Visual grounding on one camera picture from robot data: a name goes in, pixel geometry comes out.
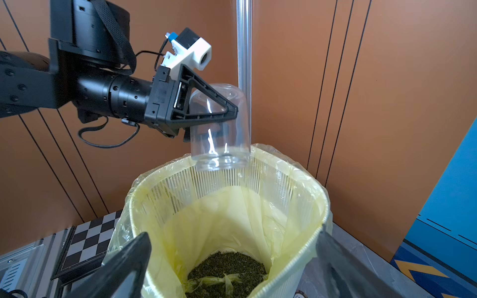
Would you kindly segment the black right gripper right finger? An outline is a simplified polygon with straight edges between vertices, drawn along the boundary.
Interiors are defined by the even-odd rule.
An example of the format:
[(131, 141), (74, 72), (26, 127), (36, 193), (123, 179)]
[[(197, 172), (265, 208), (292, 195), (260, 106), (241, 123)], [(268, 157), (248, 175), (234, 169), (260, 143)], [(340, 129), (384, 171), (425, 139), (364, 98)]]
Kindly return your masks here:
[(401, 298), (402, 294), (383, 279), (373, 263), (350, 252), (328, 232), (323, 224), (316, 243), (320, 268), (323, 270), (330, 298)]

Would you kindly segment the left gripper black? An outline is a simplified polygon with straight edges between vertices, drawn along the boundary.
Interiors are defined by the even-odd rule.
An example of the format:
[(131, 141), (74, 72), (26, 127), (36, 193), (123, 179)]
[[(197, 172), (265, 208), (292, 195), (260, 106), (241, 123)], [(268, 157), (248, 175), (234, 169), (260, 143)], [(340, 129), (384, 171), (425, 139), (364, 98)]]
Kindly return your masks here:
[(145, 108), (144, 123), (168, 138), (179, 130), (190, 137), (197, 125), (234, 120), (238, 107), (207, 84), (190, 67), (180, 65), (179, 77), (171, 78), (171, 69), (159, 66)]

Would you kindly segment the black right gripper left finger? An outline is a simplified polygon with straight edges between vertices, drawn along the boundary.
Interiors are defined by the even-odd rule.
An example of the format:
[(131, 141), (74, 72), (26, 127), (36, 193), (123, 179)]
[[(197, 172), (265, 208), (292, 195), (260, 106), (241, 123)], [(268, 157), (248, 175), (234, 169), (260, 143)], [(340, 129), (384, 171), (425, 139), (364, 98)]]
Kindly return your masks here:
[(100, 267), (69, 298), (140, 298), (152, 245), (143, 232)]

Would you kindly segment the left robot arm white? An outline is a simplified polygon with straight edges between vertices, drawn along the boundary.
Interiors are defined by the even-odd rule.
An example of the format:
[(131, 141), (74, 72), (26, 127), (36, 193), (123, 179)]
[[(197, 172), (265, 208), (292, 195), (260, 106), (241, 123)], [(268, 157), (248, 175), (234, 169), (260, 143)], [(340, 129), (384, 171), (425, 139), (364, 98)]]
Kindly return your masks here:
[(238, 107), (199, 77), (211, 46), (191, 29), (166, 35), (151, 81), (134, 77), (129, 13), (108, 1), (52, 1), (50, 55), (1, 52), (1, 117), (72, 103), (83, 124), (114, 117), (168, 138), (234, 120)]

